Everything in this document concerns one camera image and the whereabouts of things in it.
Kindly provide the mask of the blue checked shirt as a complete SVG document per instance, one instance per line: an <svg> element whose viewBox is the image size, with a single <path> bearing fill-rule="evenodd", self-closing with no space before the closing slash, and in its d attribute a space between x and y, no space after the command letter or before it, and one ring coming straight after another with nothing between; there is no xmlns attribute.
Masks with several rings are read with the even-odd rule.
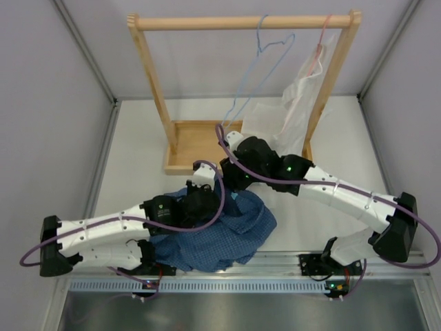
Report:
<svg viewBox="0 0 441 331"><path fill-rule="evenodd" d="M210 227L151 237L156 261L185 272L246 264L275 230L276 218L253 192L226 189L225 194L223 211Z"/></svg>

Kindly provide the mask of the blue wire hanger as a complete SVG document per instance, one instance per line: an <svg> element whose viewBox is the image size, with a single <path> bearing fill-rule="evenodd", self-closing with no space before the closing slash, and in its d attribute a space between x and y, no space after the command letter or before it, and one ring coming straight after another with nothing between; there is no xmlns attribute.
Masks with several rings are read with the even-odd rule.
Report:
<svg viewBox="0 0 441 331"><path fill-rule="evenodd" d="M263 29L263 24L267 22L269 17L269 14L264 14L259 19L255 31L255 56L246 71L244 72L234 94L232 104L230 105L230 108L226 111L223 120L221 121L221 125L223 126L224 130L229 129L232 123L237 120L240 114L243 113L245 107L264 87L269 78L274 74L274 72L284 61L286 56L290 53L296 42L296 33L290 32L282 39L274 39L273 41L264 43L261 37L261 30ZM265 57L274 48L280 48L282 50L280 56L277 58L277 60L273 60L271 66L264 74L261 75L261 78L259 80L252 83L252 79L257 77L255 71L262 66Z"/></svg>

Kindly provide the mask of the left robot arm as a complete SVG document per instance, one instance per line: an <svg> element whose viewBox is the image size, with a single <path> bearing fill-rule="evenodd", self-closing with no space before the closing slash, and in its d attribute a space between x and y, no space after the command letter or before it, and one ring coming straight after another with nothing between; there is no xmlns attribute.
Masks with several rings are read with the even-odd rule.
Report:
<svg viewBox="0 0 441 331"><path fill-rule="evenodd" d="M46 217L39 274L57 277L79 268L150 274L158 268L154 237L202 230L220 216L224 205L224 188L188 181L180 194L158 195L104 217L78 221Z"/></svg>

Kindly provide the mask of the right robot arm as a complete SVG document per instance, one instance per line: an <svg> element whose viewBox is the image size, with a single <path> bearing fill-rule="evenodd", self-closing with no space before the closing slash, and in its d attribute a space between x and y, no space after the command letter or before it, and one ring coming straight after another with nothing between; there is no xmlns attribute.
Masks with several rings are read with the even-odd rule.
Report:
<svg viewBox="0 0 441 331"><path fill-rule="evenodd" d="M245 190L264 183L276 192L311 199L339 210L366 225L366 229L328 240L320 264L329 274L346 265L379 256L394 263L409 258L417 222L409 216L416 211L416 198L403 192L399 197L364 192L326 173L312 161L296 154L280 156L268 143L255 136L233 131L224 143L228 157L220 166L225 185Z"/></svg>

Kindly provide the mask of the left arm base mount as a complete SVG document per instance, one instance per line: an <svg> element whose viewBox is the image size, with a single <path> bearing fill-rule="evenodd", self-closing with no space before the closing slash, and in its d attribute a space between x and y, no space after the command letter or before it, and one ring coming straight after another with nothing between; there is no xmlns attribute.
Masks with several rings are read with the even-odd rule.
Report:
<svg viewBox="0 0 441 331"><path fill-rule="evenodd" d="M136 245L141 250L141 264L127 273L130 276L158 276L158 281L146 282L143 285L143 289L159 290L163 276L175 276L176 268L158 262L156 260L155 248L149 241L139 240L136 242Z"/></svg>

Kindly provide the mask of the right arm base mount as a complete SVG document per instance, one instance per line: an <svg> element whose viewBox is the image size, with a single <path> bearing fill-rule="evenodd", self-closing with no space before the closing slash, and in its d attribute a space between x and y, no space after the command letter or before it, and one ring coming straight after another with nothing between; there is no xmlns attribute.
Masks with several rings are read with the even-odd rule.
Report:
<svg viewBox="0 0 441 331"><path fill-rule="evenodd" d="M336 237L328 240L321 253L307 253L299 255L301 274L316 281L324 281L332 276L360 276L362 274L361 260L349 265L341 265L331 258L331 248Z"/></svg>

